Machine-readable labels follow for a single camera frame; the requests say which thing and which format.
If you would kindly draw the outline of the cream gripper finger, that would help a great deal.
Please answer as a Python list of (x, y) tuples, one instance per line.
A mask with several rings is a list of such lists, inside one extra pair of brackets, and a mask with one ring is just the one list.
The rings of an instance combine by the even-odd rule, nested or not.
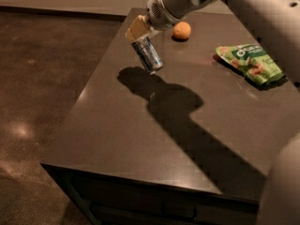
[(149, 17), (139, 15), (132, 22), (130, 27), (125, 33), (126, 39), (128, 42), (132, 43), (136, 41), (138, 38), (141, 38), (151, 31), (151, 25), (149, 23)]

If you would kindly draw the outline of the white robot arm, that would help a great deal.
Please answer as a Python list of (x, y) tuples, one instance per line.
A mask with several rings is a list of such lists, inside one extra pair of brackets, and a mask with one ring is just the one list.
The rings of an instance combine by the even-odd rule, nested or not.
[[(150, 37), (182, 21), (190, 12), (213, 0), (149, 0), (147, 14), (138, 16), (126, 38), (145, 69), (153, 74), (161, 68)], [(300, 83), (299, 0), (220, 0), (256, 38), (257, 45), (234, 48), (237, 61), (244, 59), (253, 75), (262, 74), (261, 60), (254, 56), (265, 50), (295, 87)], [(257, 225), (300, 225), (300, 135), (283, 147), (264, 185)]]

